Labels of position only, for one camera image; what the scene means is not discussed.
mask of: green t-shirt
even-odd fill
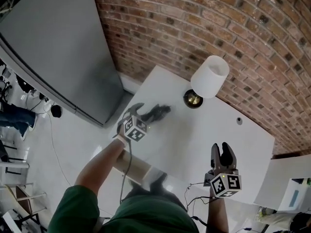
[[[91,233],[99,217],[96,195],[80,185],[66,190],[50,222],[48,233]],[[126,199],[101,233],[198,233],[187,212],[166,198]]]

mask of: table lamp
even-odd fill
[[[191,77],[191,90],[184,94],[185,104],[195,109],[202,105],[203,98],[216,96],[229,74],[228,63],[221,57],[208,57]]]

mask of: lampshade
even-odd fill
[[[228,63],[221,57],[208,57],[191,77],[191,86],[196,94],[210,99],[218,93],[229,74]]]

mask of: pants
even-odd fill
[[[132,186],[133,186],[133,189],[126,195],[126,197],[122,201],[128,198],[134,197],[134,196],[139,196],[139,195],[161,196],[179,205],[184,210],[186,210],[182,202],[180,202],[180,200],[178,199],[178,197],[174,193],[167,191],[163,187],[162,183],[158,183],[157,181],[153,182],[150,185],[150,191],[146,191],[145,189],[143,189],[141,186],[139,186],[136,183],[132,183]]]
[[[307,221],[310,219],[310,214],[299,213],[275,213],[271,215],[262,216],[258,219],[260,223],[276,225],[285,230],[291,230],[294,232],[300,231],[305,228]]]
[[[35,113],[15,105],[9,105],[1,101],[3,112],[0,112],[0,126],[14,127],[21,135],[24,135],[28,126],[33,126],[35,123]]]

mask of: floor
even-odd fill
[[[25,107],[27,94],[25,94],[17,83],[14,83],[14,77],[11,77],[14,84],[11,91],[13,104]],[[85,164],[92,159],[101,149],[103,149],[110,140],[108,134],[112,125],[128,104],[132,95],[127,94],[122,104],[113,118],[109,121],[106,128],[94,126],[74,114],[63,110],[61,118],[54,118],[50,113],[44,113],[38,116],[37,124],[33,132],[28,132],[25,141],[21,141],[19,133],[15,129],[2,130],[7,138],[14,139],[18,151],[8,150],[11,156],[22,156],[27,159],[30,168],[24,175],[2,174],[2,183],[34,183],[29,192],[39,194],[46,192],[46,197],[40,199],[40,203],[35,206],[46,206],[48,209],[40,213],[40,220],[44,226],[47,226],[53,213],[55,212],[65,190],[74,184],[79,172]],[[38,97],[29,96],[27,107],[32,108],[39,102]],[[49,109],[52,101],[40,103],[34,111],[43,113]],[[119,197],[121,191],[122,175],[113,169],[107,180],[100,189],[98,204],[101,216],[111,217],[119,206]],[[181,182],[173,177],[168,177],[164,187],[175,193],[183,204],[185,202],[185,191],[189,184]],[[130,191],[131,186],[128,181],[125,182],[123,196]],[[208,196],[208,192],[192,186],[187,192],[187,201],[191,201],[197,196]],[[12,203],[12,199],[6,190],[0,190],[1,212],[8,209],[20,208]],[[254,222],[258,206],[235,202],[226,199],[226,208],[228,214],[230,232],[245,227],[252,227],[254,230],[261,231],[263,225]],[[202,220],[207,219],[208,206],[201,201],[197,201],[193,214]],[[200,232],[205,231],[205,227],[197,224]]]

